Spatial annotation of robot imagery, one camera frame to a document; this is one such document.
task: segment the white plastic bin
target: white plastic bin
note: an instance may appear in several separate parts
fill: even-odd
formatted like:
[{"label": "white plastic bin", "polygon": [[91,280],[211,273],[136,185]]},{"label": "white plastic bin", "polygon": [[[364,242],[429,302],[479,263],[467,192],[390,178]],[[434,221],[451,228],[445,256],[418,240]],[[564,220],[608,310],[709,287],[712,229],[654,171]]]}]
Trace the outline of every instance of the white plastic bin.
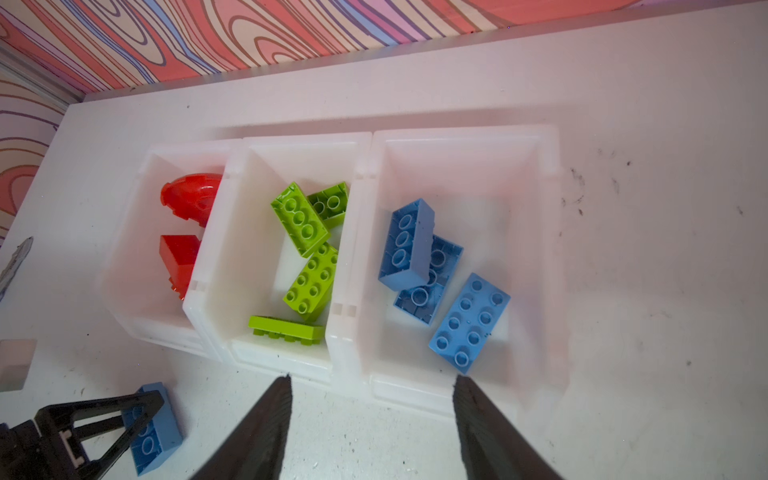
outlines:
[{"label": "white plastic bin", "polygon": [[[304,346],[248,328],[251,315],[301,321],[283,297],[306,264],[270,202],[291,182],[313,194],[341,181],[349,186],[344,225],[329,241],[339,249],[332,301],[343,297],[349,277],[354,216],[362,194],[356,178],[367,166],[371,134],[246,138],[224,171],[207,232],[197,255],[184,311],[216,346],[224,361],[251,369],[290,372],[330,384],[326,344]],[[323,313],[316,325],[326,322]]]},{"label": "white plastic bin", "polygon": [[160,203],[167,182],[199,172],[222,174],[241,140],[159,145],[147,152],[107,260],[99,286],[107,308],[132,336],[197,355],[220,359],[192,327],[170,289],[160,258],[160,235],[197,235],[197,222],[176,217]]},{"label": "white plastic bin", "polygon": [[[159,196],[164,183],[200,172],[223,173],[223,180],[182,310],[157,252],[159,239],[202,229],[175,217]],[[305,194],[340,181],[349,186],[344,224],[330,240],[339,249],[333,295],[318,319],[326,338],[313,346],[255,336],[247,326],[252,315],[300,321],[283,296],[306,259],[270,206],[293,181]],[[396,292],[378,281],[392,212],[418,198],[435,210],[435,234],[464,247],[431,326],[396,309]],[[139,172],[101,289],[137,338],[248,369],[289,372],[361,399],[451,415],[457,372],[428,344],[475,272],[511,302],[469,375],[515,418],[520,406],[551,405],[568,381],[560,198],[558,136],[548,126],[156,147]]]},{"label": "white plastic bin", "polygon": [[[508,415],[568,376],[558,250],[560,165],[553,127],[379,131],[363,180],[353,273],[333,305],[326,340],[334,368],[364,396],[450,415],[456,370],[428,348],[474,272],[511,302],[469,375]],[[393,306],[378,280],[392,212],[418,198],[435,234],[464,247],[431,326]]]}]

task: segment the lego brick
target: lego brick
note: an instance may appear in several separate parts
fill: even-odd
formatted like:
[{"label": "lego brick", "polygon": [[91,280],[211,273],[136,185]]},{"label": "lego brick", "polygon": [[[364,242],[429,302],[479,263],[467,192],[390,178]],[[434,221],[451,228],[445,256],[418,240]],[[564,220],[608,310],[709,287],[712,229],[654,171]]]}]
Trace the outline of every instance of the lego brick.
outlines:
[{"label": "lego brick", "polygon": [[401,290],[395,306],[429,325],[440,308],[442,295],[456,270],[464,247],[432,235],[432,254],[429,258],[429,282],[410,290]]},{"label": "lego brick", "polygon": [[[163,396],[164,404],[160,411],[152,417],[149,425],[139,433],[139,436],[131,443],[131,454],[134,457],[136,473],[139,476],[155,470],[163,464],[170,455],[181,445],[181,434],[176,423],[174,411],[170,407],[168,391],[162,383],[148,383],[137,392],[151,392],[157,390]],[[143,413],[142,407],[122,412],[125,428],[133,425],[134,421]]]},{"label": "lego brick", "polygon": [[311,257],[331,237],[296,182],[289,185],[271,205],[302,257]]},{"label": "lego brick", "polygon": [[330,230],[344,223],[348,198],[346,184],[342,182],[309,195],[306,199],[310,201],[317,215],[326,225],[326,228]]},{"label": "lego brick", "polygon": [[289,322],[273,316],[251,316],[248,326],[254,335],[267,335],[271,339],[283,337],[286,342],[301,342],[302,345],[320,343],[326,334],[325,326],[305,325]]},{"label": "lego brick", "polygon": [[192,219],[205,228],[220,183],[219,174],[185,175],[163,186],[160,203],[170,207],[177,217]]},{"label": "lego brick", "polygon": [[317,320],[331,299],[339,251],[324,243],[293,281],[283,301],[307,323]]},{"label": "lego brick", "polygon": [[509,295],[473,273],[429,342],[429,348],[466,375],[509,299]]},{"label": "lego brick", "polygon": [[160,257],[170,274],[170,288],[184,300],[192,280],[200,241],[194,235],[161,235]]},{"label": "lego brick", "polygon": [[435,211],[419,198],[392,212],[379,281],[399,292],[429,282]]}]

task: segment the scuff mark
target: scuff mark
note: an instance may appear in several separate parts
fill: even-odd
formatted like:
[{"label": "scuff mark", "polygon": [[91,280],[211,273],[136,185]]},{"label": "scuff mark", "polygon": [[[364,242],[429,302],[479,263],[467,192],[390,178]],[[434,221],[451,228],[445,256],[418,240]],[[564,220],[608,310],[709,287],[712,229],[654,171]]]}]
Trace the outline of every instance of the scuff mark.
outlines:
[{"label": "scuff mark", "polygon": [[571,175],[573,175],[574,180],[578,182],[579,186],[583,187],[587,184],[587,182],[584,181],[584,176],[578,173],[575,168],[571,168]]}]

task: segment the white tabletop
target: white tabletop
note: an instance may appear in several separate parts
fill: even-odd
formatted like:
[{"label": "white tabletop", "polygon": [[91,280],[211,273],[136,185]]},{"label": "white tabletop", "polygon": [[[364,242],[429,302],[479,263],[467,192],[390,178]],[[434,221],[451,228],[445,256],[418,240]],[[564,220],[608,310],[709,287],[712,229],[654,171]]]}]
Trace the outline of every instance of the white tabletop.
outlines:
[{"label": "white tabletop", "polygon": [[[185,440],[145,478],[188,478],[272,381],[134,340],[101,305],[150,144],[552,123],[571,384],[530,439],[567,480],[768,478],[767,25],[759,2],[71,106],[0,250],[35,237],[0,338],[38,340],[0,421],[162,381]],[[107,478],[134,476],[124,455]],[[282,478],[464,476],[450,422],[294,385]]]}]

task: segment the green lego brick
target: green lego brick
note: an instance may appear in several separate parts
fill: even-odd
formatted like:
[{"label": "green lego brick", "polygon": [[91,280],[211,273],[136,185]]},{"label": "green lego brick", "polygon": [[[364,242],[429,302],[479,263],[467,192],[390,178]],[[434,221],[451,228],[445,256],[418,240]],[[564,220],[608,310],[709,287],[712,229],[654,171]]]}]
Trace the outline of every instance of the green lego brick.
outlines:
[{"label": "green lego brick", "polygon": [[283,298],[305,322],[317,320],[330,300],[337,261],[339,251],[324,243],[306,263]]},{"label": "green lego brick", "polygon": [[304,325],[273,316],[251,316],[248,326],[254,335],[267,335],[271,339],[283,337],[286,342],[298,340],[302,345],[320,343],[326,333],[325,326]]},{"label": "green lego brick", "polygon": [[311,257],[331,237],[328,228],[296,182],[272,202],[272,209],[280,218],[299,255],[304,258]]},{"label": "green lego brick", "polygon": [[316,194],[311,194],[306,199],[310,201],[326,228],[330,230],[344,223],[348,198],[346,184],[342,182]]}]

